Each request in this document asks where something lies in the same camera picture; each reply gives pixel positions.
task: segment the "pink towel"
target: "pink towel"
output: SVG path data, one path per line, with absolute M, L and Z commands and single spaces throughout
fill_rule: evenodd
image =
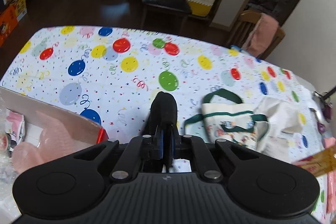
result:
M 329 148 L 335 144 L 335 138 L 324 139 L 325 148 Z M 327 213 L 331 213 L 333 211 L 336 211 L 336 171 L 328 173 Z
M 242 49 L 248 51 L 254 57 L 259 56 L 271 45 L 278 27 L 279 22 L 273 17 L 261 14 L 261 18 L 249 34 Z

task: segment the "balloon print tablecloth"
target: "balloon print tablecloth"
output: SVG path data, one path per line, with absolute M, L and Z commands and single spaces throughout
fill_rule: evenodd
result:
M 140 133 L 159 91 L 177 101 L 180 134 L 184 121 L 199 113 L 202 98 L 214 90 L 231 90 L 256 106 L 272 96 L 300 107 L 304 130 L 289 139 L 291 160 L 322 148 L 292 72 L 185 37 L 94 26 L 42 29 L 22 48 L 1 85 L 92 119 L 121 143 Z M 319 182 L 314 215 L 323 220 L 325 177 Z

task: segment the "floor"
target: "floor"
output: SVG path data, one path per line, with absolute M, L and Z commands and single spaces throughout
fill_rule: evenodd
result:
M 41 28 L 93 25 L 139 29 L 142 8 L 141 0 L 27 0 L 27 15 L 0 48 L 0 78 L 24 44 Z M 144 29 L 177 34 L 180 23 L 181 19 L 174 16 L 149 12 Z M 188 19 L 182 35 L 221 45 L 227 33 L 207 27 L 201 20 Z

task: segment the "chair leg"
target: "chair leg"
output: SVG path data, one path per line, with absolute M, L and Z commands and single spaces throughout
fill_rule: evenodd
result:
M 144 26 L 145 20 L 146 20 L 146 15 L 147 15 L 147 6 L 144 7 L 143 12 L 142 12 L 140 30 L 143 30 L 143 26 Z
M 182 23 L 181 23 L 181 27 L 180 27 L 180 32 L 178 33 L 178 35 L 181 35 L 181 34 L 182 34 L 182 30 L 183 30 L 183 28 L 184 28 L 184 25 L 185 25 L 187 19 L 188 19 L 188 15 L 185 15 L 185 16 L 183 17 L 183 19 L 182 19 Z

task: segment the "black chair seat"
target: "black chair seat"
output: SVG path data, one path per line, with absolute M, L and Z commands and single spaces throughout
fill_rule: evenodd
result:
M 192 13 L 186 0 L 142 0 L 142 2 L 146 5 L 174 10 L 186 14 Z

